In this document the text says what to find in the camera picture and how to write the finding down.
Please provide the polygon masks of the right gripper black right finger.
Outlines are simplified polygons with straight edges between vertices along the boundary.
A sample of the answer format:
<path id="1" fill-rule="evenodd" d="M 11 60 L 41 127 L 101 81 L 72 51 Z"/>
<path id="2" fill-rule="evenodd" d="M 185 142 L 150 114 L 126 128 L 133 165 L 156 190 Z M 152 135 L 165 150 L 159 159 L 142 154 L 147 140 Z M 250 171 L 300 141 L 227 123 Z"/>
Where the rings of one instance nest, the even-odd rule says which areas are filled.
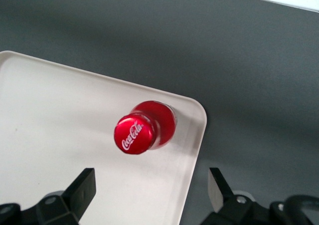
<path id="1" fill-rule="evenodd" d="M 232 191 L 218 168 L 208 172 L 208 196 L 213 211 L 203 225 L 256 225 L 254 197 L 244 191 Z"/>

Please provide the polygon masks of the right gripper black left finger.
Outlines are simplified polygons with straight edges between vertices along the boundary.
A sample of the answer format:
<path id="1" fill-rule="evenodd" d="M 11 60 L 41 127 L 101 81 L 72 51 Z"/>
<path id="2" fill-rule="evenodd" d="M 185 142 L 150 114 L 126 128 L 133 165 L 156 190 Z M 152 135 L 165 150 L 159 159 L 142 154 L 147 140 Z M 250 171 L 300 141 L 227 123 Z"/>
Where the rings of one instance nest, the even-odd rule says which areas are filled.
<path id="1" fill-rule="evenodd" d="M 60 195 L 50 195 L 36 205 L 40 225 L 77 225 L 96 194 L 95 169 L 85 168 Z"/>

